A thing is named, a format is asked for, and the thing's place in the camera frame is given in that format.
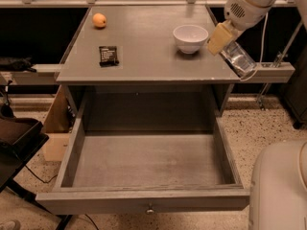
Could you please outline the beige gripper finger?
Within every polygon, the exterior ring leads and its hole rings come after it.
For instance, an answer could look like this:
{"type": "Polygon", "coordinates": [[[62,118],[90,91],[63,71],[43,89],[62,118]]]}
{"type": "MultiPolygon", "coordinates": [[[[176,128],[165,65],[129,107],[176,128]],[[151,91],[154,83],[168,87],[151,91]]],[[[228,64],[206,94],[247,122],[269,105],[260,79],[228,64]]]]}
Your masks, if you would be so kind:
{"type": "Polygon", "coordinates": [[[237,30],[229,20],[218,23],[213,34],[207,41],[207,50],[213,55],[217,55],[232,41],[235,41],[241,32],[237,30]]]}

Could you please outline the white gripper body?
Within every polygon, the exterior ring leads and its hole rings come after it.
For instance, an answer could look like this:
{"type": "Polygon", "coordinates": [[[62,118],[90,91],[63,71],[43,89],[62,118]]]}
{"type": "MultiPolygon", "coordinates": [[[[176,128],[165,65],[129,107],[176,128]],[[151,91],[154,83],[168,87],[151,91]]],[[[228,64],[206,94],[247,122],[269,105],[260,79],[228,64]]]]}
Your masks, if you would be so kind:
{"type": "Polygon", "coordinates": [[[256,25],[271,6],[272,0],[227,0],[224,5],[224,24],[238,35],[256,25]]]}

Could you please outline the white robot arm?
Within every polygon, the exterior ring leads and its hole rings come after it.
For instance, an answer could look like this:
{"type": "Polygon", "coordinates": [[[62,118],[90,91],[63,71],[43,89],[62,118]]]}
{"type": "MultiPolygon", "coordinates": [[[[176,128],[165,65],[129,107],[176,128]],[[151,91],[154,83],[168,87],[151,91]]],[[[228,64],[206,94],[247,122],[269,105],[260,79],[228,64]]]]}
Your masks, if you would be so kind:
{"type": "MultiPolygon", "coordinates": [[[[225,21],[209,37],[208,51],[223,54],[238,75],[248,75],[255,65],[244,56],[234,56],[234,41],[256,25],[275,1],[227,0],[225,21]]],[[[307,0],[295,4],[307,26],[307,0]]],[[[248,230],[307,230],[306,141],[275,143],[259,153],[250,182],[248,230]]]]}

